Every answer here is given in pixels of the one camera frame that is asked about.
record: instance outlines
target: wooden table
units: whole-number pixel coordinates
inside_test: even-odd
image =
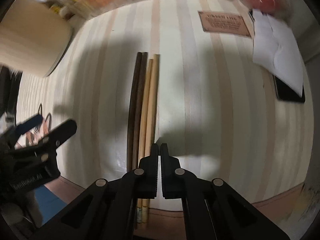
[[[23,74],[18,121],[52,113],[76,135],[59,148],[62,176],[83,187],[125,173],[130,90],[136,53],[160,57],[156,140],[182,168],[226,180],[249,202],[304,181],[313,140],[313,107],[276,99],[271,75],[252,63],[253,40],[205,33],[199,10],[241,14],[238,0],[149,0],[87,21],[48,78]],[[151,207],[175,210],[175,200]]]

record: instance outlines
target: wooden dowel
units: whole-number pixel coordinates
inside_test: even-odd
[[[145,82],[144,91],[143,91],[143,101],[142,101],[142,111],[141,111],[141,121],[140,121],[138,166],[139,166],[140,160],[144,157],[144,149],[146,146],[147,113],[148,113],[148,99],[149,99],[151,69],[152,69],[152,59],[149,60],[148,69],[146,73],[146,82]],[[137,223],[141,223],[141,208],[142,208],[142,199],[138,199]]]
[[[146,74],[146,83],[145,83],[144,92],[143,92],[143,103],[142,103],[141,122],[140,122],[138,163],[140,162],[140,159],[145,156],[146,132],[147,132],[147,115],[148,115],[148,100],[149,100],[149,90],[150,90],[150,79],[151,79],[152,64],[153,64],[153,60],[150,59],[149,60],[149,64],[148,64],[147,74]]]
[[[133,135],[134,135],[134,119],[137,103],[137,89],[139,82],[140,66],[141,66],[142,53],[137,53],[136,64],[134,67],[132,87],[129,104],[128,114],[128,131],[127,131],[127,171],[132,169],[132,150],[133,150]]]
[[[148,99],[148,113],[147,113],[147,129],[146,129],[146,146],[145,146],[145,157],[150,155],[151,144],[154,143],[154,126],[155,126],[155,115],[156,115],[156,99],[158,93],[158,79],[159,79],[159,55],[153,55],[152,71],[150,78],[150,89],[149,89],[149,99]],[[148,221],[148,208],[149,199],[142,200],[141,208],[141,220],[142,223],[147,223]]]
[[[139,74],[139,83],[138,83],[138,89],[137,89],[136,112],[135,112],[135,118],[134,118],[133,149],[132,149],[132,169],[133,170],[138,167],[140,122],[141,122],[144,84],[146,81],[147,62],[148,62],[148,53],[143,52],[141,67],[140,67],[140,74]]]

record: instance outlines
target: smartphone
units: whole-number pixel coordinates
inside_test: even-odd
[[[273,76],[275,82],[276,96],[281,101],[304,103],[306,101],[304,88],[302,87],[302,97],[293,91],[288,85],[283,83],[279,78]]]

